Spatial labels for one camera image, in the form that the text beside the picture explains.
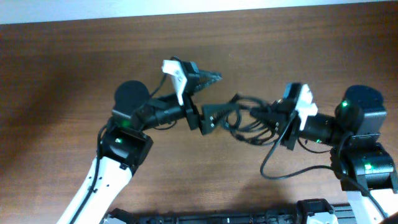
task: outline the white wall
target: white wall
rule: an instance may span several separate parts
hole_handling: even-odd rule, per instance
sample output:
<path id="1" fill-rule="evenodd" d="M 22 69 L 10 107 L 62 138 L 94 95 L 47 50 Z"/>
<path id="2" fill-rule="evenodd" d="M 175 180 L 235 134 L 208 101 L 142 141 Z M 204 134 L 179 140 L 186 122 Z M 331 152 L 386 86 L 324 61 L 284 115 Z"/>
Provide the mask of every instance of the white wall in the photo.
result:
<path id="1" fill-rule="evenodd" d="M 0 24 L 369 1 L 381 0 L 0 0 Z"/>

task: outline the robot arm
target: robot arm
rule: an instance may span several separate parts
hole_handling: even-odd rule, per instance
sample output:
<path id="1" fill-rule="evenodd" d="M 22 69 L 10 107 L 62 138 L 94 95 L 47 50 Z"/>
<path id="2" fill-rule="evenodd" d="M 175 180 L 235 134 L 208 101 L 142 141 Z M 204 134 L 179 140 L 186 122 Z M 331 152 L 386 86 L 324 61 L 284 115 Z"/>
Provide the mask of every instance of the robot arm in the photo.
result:
<path id="1" fill-rule="evenodd" d="M 97 158 L 59 224 L 99 223 L 113 199 L 144 162 L 153 144 L 143 131 L 176 123 L 183 118 L 187 119 L 191 130 L 199 128 L 202 135 L 221 126 L 237 140 L 258 146 L 268 144 L 278 134 L 277 140 L 271 142 L 274 147 L 269 156 L 279 143 L 293 150 L 298 138 L 332 146 L 332 166 L 328 169 L 335 171 L 341 180 L 341 187 L 348 192 L 356 217 L 362 218 L 360 223 L 379 223 L 382 220 L 380 209 L 374 207 L 369 195 L 363 195 L 368 189 L 372 190 L 371 195 L 377 198 L 388 215 L 398 210 L 398 200 L 388 200 L 398 195 L 396 168 L 390 155 L 376 143 L 380 135 L 378 130 L 386 117 L 378 91 L 366 86 L 350 87 L 338 105 L 335 117 L 317 113 L 309 87 L 300 83 L 289 84 L 283 99 L 272 105 L 257 98 L 236 95 L 225 104 L 202 106 L 200 114 L 191 96 L 221 80 L 221 74 L 199 70 L 193 62 L 172 59 L 165 60 L 162 68 L 165 76 L 169 74 L 172 77 L 175 94 L 153 98 L 160 87 L 149 94 L 146 86 L 138 81 L 123 83 L 116 90 L 112 117 L 106 125 L 106 132 L 102 137 L 99 135 Z M 239 100 L 250 100 L 258 106 L 250 108 L 239 104 Z M 239 110 L 248 110 L 256 121 L 240 128 L 242 117 Z M 228 121 L 231 113 L 238 116 L 233 124 Z M 261 139 L 261 134 L 255 138 L 245 138 L 241 134 L 254 129 L 271 135 Z M 351 179 L 356 187 L 348 181 Z M 325 214 L 302 221 L 315 222 L 319 217 L 330 218 Z"/>

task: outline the wooden table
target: wooden table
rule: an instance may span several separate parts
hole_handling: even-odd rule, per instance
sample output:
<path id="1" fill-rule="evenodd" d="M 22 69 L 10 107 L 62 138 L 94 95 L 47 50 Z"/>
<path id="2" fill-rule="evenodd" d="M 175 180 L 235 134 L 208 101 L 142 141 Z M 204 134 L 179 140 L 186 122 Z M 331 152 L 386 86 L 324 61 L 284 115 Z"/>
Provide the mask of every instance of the wooden table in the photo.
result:
<path id="1" fill-rule="evenodd" d="M 152 91 L 171 55 L 223 74 L 194 97 L 199 105 L 236 92 L 274 101 L 287 82 L 304 82 L 319 112 L 333 114 L 350 85 L 381 90 L 389 114 L 380 141 L 398 164 L 395 2 L 2 25 L 0 36 L 1 223 L 55 223 L 95 157 L 115 89 L 139 80 Z M 172 91 L 167 81 L 160 94 Z M 269 147 L 237 142 L 221 128 L 202 136 L 181 120 L 146 134 L 155 143 L 110 209 L 258 211 L 307 198 L 346 200 L 327 170 L 262 179 Z M 280 147 L 267 172 L 315 164 L 330 164 L 329 155 Z"/>

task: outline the brown tabletop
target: brown tabletop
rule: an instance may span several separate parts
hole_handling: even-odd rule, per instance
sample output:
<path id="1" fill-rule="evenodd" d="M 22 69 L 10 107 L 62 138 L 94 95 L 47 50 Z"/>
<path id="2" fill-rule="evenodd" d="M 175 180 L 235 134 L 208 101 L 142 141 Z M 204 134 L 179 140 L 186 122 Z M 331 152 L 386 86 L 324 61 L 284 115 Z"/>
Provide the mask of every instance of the brown tabletop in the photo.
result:
<path id="1" fill-rule="evenodd" d="M 398 163 L 396 2 L 1 25 L 0 222 L 55 223 L 95 157 L 115 89 L 139 80 L 152 91 L 171 55 L 223 74 L 195 95 L 198 105 L 236 92 L 272 102 L 286 83 L 304 82 L 319 112 L 333 114 L 349 86 L 374 87 L 388 110 L 380 142 Z M 172 91 L 168 80 L 159 95 Z M 262 179 L 269 147 L 235 141 L 221 128 L 202 136 L 181 120 L 146 134 L 154 145 L 110 209 L 258 211 L 308 198 L 346 200 L 327 170 Z M 329 165 L 329 155 L 280 147 L 266 169 L 278 175 L 315 164 Z"/>

